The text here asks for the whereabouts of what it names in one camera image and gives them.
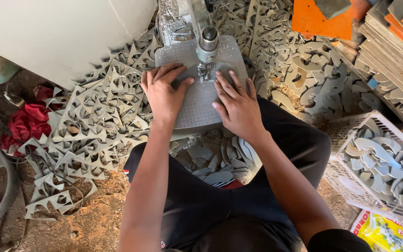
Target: plastic crate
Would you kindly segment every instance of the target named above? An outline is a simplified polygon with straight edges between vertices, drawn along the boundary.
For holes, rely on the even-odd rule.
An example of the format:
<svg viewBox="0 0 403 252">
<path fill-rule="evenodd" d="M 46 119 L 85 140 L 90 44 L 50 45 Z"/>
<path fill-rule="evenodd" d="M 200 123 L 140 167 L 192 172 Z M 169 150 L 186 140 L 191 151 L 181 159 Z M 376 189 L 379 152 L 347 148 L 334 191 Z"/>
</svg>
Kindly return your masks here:
<svg viewBox="0 0 403 252">
<path fill-rule="evenodd" d="M 350 141 L 347 138 L 349 130 L 360 129 L 369 118 L 372 118 L 384 133 L 389 132 L 392 139 L 403 142 L 403 133 L 376 110 L 330 121 L 324 131 L 332 140 L 332 151 L 324 178 L 345 198 L 347 203 L 403 222 L 403 205 L 399 204 L 399 200 L 396 199 L 391 204 L 383 203 L 365 184 L 361 183 L 357 175 L 339 157 Z"/>
</svg>

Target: floor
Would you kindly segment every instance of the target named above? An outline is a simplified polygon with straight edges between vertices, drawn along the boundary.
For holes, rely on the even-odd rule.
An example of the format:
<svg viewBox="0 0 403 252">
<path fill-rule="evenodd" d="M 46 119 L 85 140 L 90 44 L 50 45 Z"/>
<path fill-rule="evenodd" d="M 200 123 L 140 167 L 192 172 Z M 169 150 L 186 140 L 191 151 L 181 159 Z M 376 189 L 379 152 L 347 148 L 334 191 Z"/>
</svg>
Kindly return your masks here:
<svg viewBox="0 0 403 252">
<path fill-rule="evenodd" d="M 9 90 L 26 100 L 34 97 L 33 88 L 47 83 L 36 74 L 27 70 L 18 72 L 10 81 L 13 83 Z M 10 116 L 16 111 L 0 102 L 0 111 Z M 28 164 L 19 166 L 21 181 L 32 184 L 33 179 L 23 176 L 32 172 Z M 33 188 L 20 186 L 14 204 L 0 220 L 0 247 L 12 242 L 18 245 L 22 240 L 19 251 L 43 252 L 79 252 L 79 251 L 114 251 L 119 238 L 121 213 L 129 183 L 122 169 L 107 171 L 106 180 L 95 181 L 98 191 L 91 195 L 81 207 L 80 212 L 73 216 L 60 216 L 51 212 L 48 217 L 55 216 L 57 221 L 28 220 L 25 221 L 25 204 L 29 202 Z M 88 185 L 82 185 L 82 191 L 89 190 Z M 360 209 L 347 204 L 326 180 L 322 180 L 318 188 L 334 216 L 344 229 L 350 229 Z"/>
</svg>

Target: red fabric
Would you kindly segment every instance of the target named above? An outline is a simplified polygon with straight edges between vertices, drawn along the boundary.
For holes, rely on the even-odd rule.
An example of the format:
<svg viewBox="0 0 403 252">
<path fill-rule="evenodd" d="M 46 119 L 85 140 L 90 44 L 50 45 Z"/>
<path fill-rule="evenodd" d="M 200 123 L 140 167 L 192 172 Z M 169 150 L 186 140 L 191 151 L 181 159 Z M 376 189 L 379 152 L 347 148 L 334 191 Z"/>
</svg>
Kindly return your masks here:
<svg viewBox="0 0 403 252">
<path fill-rule="evenodd" d="M 54 90 L 44 86 L 38 86 L 34 89 L 35 97 L 37 100 L 44 100 L 51 98 Z"/>
<path fill-rule="evenodd" d="M 42 133 L 48 136 L 51 126 L 47 123 L 49 109 L 43 104 L 29 103 L 17 111 L 8 123 L 14 139 L 26 142 L 31 137 L 40 139 Z"/>
<path fill-rule="evenodd" d="M 39 86 L 34 89 L 36 100 L 35 102 L 26 102 L 24 106 L 17 111 L 7 125 L 12 132 L 13 137 L 3 135 L 0 139 L 1 149 L 6 153 L 10 146 L 16 148 L 20 147 L 32 137 L 37 140 L 41 138 L 44 133 L 49 136 L 51 133 L 51 126 L 48 124 L 48 112 L 50 109 L 46 108 L 46 103 L 42 100 L 51 98 L 54 90 Z M 15 157 L 23 156 L 22 153 L 16 151 Z"/>
</svg>

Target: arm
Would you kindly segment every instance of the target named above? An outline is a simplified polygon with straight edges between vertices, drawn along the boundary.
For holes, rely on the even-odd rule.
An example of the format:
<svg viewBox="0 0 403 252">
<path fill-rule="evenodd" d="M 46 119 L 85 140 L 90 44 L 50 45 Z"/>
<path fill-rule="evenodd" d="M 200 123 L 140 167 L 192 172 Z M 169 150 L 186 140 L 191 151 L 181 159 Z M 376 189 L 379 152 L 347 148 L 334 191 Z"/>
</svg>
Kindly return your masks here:
<svg viewBox="0 0 403 252">
<path fill-rule="evenodd" d="M 281 208 L 294 224 L 306 246 L 310 238 L 327 229 L 341 229 L 315 188 L 284 155 L 262 124 L 256 90 L 247 80 L 248 95 L 230 71 L 236 90 L 217 72 L 215 87 L 223 105 L 214 102 L 223 125 L 250 143 L 264 164 L 270 187 Z"/>
<path fill-rule="evenodd" d="M 154 121 L 149 140 L 125 198 L 118 251 L 160 251 L 161 220 L 167 195 L 169 175 L 169 142 L 175 119 L 187 88 L 188 78 L 177 90 L 170 83 L 186 67 L 170 64 L 144 71 L 141 86 L 146 93 Z"/>
</svg>

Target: yellow bag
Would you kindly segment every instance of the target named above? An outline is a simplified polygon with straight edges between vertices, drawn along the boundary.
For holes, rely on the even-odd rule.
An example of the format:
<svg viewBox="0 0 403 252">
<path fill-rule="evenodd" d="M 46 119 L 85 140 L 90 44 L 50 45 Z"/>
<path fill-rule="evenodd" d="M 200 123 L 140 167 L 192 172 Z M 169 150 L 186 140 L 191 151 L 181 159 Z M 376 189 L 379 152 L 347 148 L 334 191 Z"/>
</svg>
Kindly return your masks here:
<svg viewBox="0 0 403 252">
<path fill-rule="evenodd" d="M 362 210 L 351 232 L 365 240 L 375 252 L 403 252 L 403 224 Z"/>
</svg>

